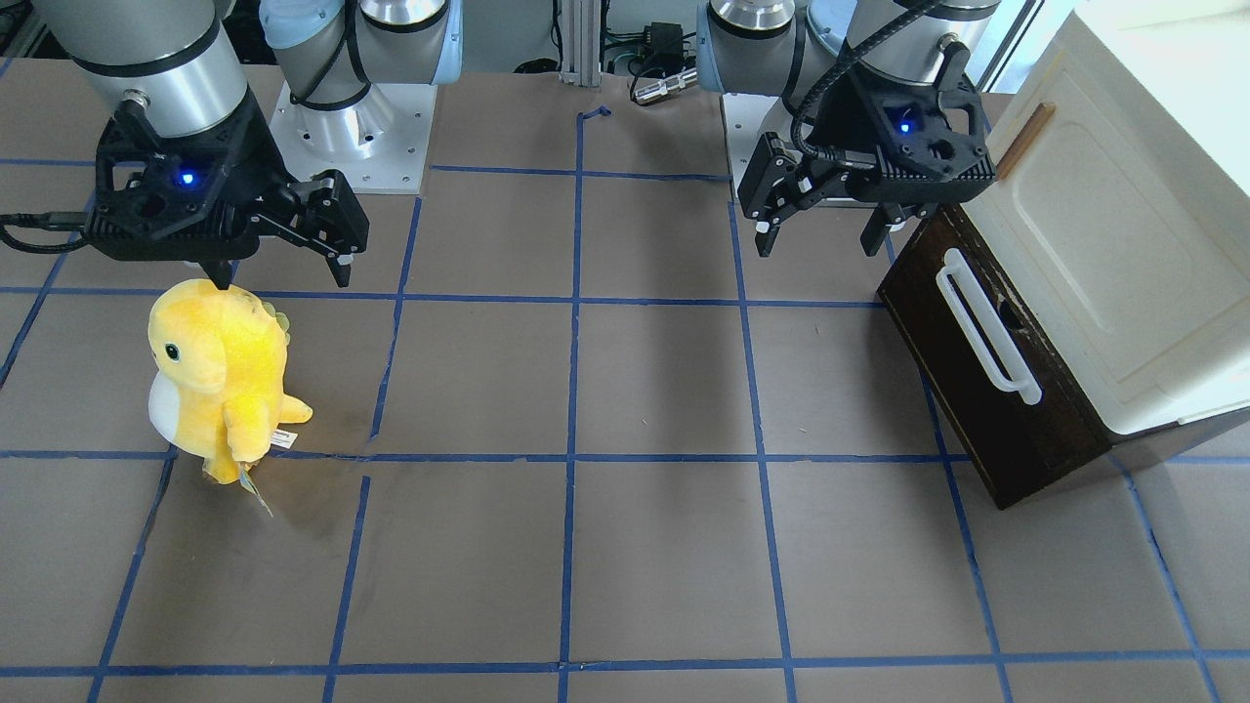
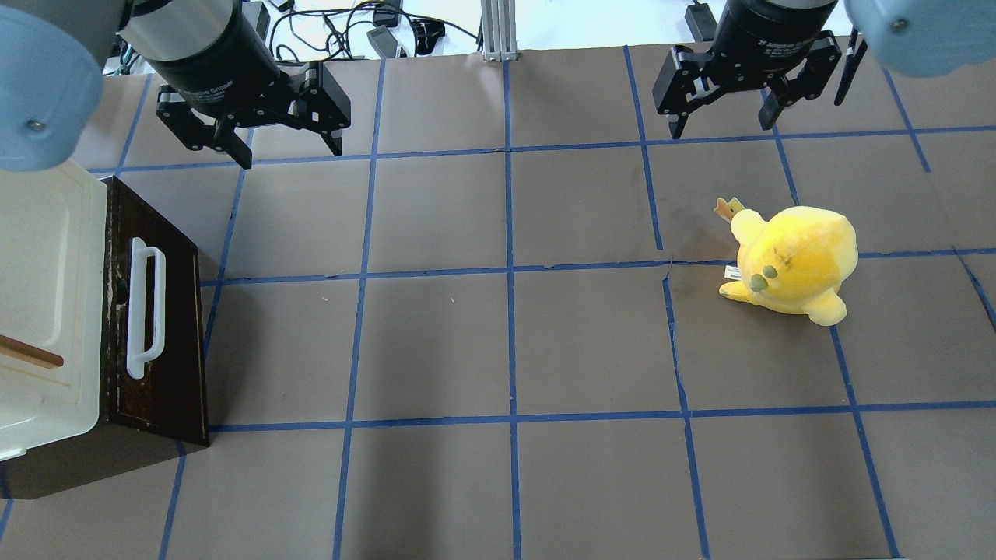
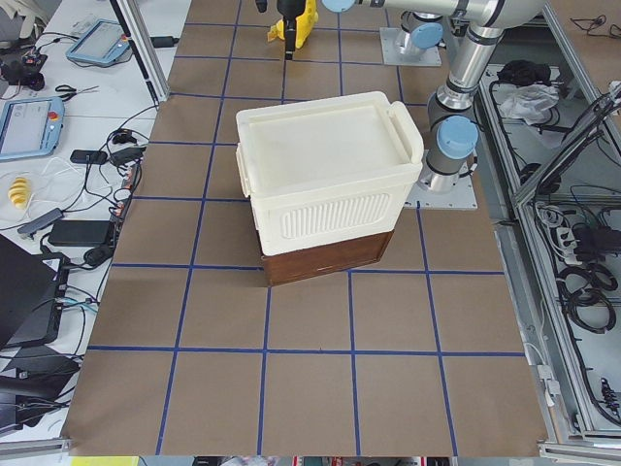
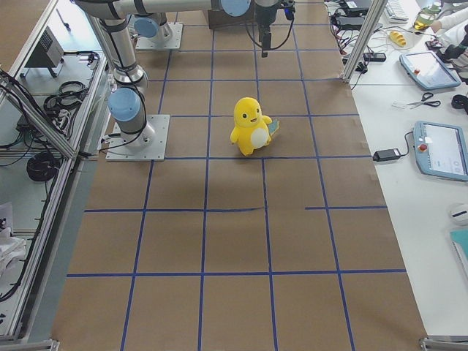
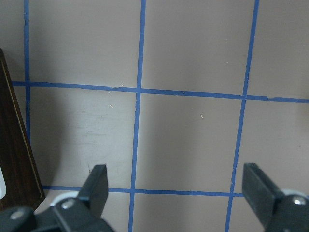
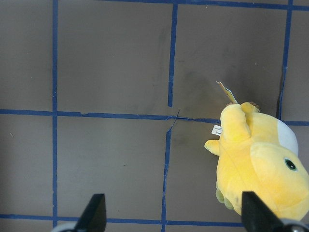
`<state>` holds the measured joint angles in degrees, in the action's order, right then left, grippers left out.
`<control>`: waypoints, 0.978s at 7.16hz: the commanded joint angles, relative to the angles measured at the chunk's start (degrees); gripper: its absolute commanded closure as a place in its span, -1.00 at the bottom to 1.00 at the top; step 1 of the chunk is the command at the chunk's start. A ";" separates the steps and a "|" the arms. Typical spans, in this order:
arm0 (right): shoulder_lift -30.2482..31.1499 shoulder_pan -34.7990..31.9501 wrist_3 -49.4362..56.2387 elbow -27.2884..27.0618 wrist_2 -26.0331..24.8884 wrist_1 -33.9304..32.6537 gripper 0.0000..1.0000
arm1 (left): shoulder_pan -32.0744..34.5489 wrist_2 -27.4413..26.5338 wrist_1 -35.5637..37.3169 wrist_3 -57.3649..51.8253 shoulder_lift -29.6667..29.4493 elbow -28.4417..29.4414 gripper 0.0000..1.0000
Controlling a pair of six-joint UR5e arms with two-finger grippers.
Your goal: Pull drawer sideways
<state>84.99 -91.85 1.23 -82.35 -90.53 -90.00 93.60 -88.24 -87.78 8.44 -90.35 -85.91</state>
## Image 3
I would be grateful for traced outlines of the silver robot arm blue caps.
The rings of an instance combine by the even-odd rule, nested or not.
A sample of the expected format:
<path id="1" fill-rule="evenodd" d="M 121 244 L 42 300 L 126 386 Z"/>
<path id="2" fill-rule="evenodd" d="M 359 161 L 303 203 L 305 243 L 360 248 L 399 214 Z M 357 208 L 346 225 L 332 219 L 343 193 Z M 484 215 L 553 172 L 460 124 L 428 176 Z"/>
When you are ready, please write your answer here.
<path id="1" fill-rule="evenodd" d="M 476 146 L 478 130 L 462 115 L 473 96 L 493 51 L 506 30 L 541 12 L 543 1 L 365 1 L 371 8 L 397 8 L 436 16 L 458 17 L 470 24 L 451 62 L 445 83 L 428 105 L 430 129 L 436 141 L 425 157 L 418 184 L 436 193 L 450 191 Z"/>

